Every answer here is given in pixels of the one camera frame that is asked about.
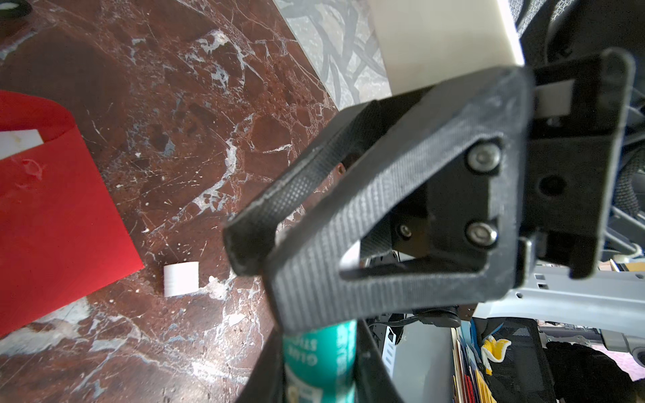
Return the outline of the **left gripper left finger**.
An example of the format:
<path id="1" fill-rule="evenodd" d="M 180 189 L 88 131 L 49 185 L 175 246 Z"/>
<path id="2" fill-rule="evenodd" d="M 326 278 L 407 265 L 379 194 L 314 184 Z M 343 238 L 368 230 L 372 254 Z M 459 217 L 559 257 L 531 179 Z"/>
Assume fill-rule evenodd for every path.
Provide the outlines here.
<path id="1" fill-rule="evenodd" d="M 273 330 L 237 403 L 283 403 L 285 391 L 282 335 Z"/>

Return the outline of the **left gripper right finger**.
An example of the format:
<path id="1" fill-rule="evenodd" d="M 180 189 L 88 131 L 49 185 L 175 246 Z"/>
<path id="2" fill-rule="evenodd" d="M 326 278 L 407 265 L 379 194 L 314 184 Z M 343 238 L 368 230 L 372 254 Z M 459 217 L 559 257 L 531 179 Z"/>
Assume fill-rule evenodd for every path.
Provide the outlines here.
<path id="1" fill-rule="evenodd" d="M 354 362 L 355 401 L 360 403 L 403 402 L 396 391 L 381 352 L 364 320 L 357 322 Z"/>

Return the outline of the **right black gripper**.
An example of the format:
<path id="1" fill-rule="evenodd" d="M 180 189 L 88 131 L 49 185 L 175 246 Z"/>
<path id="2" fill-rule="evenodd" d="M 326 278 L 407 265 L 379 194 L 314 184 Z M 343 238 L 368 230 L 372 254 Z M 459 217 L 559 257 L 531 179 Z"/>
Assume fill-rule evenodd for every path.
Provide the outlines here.
<path id="1" fill-rule="evenodd" d="M 541 258 L 580 279 L 595 267 L 622 139 L 636 129 L 628 107 L 644 87 L 644 4 L 577 1 L 561 16 L 555 8 L 544 3 L 518 36 L 525 65 L 497 66 L 534 78 L 515 275 Z M 470 74 L 397 97 L 421 99 Z"/>

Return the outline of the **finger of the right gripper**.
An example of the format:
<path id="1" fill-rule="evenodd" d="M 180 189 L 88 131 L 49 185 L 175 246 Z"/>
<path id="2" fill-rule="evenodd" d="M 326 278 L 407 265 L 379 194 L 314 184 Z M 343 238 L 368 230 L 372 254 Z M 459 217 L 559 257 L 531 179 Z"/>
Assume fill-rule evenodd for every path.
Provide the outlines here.
<path id="1" fill-rule="evenodd" d="M 238 276 L 256 276 L 275 246 L 277 225 L 291 215 L 339 164 L 357 160 L 420 99 L 388 97 L 335 115 L 270 186 L 223 230 L 229 263 Z"/>
<path id="2" fill-rule="evenodd" d="M 283 332 L 503 297 L 514 285 L 534 78 L 497 67 L 426 92 L 270 256 Z M 410 260 L 342 270 L 382 220 L 408 223 Z"/>

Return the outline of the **green white glue stick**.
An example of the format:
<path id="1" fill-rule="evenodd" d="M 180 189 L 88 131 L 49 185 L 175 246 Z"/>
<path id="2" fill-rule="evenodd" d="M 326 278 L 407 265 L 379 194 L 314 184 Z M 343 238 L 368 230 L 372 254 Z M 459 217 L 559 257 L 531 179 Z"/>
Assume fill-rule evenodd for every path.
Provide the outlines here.
<path id="1" fill-rule="evenodd" d="M 353 402 L 356 344 L 356 321 L 284 337 L 284 401 Z"/>

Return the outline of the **white glue stick cap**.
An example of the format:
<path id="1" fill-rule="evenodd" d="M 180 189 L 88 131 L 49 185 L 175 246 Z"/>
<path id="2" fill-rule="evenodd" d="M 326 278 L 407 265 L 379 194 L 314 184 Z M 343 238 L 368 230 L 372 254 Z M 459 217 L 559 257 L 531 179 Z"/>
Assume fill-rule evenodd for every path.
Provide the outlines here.
<path id="1" fill-rule="evenodd" d="M 165 265 L 164 297 L 179 297 L 199 290 L 199 263 L 182 262 Z"/>

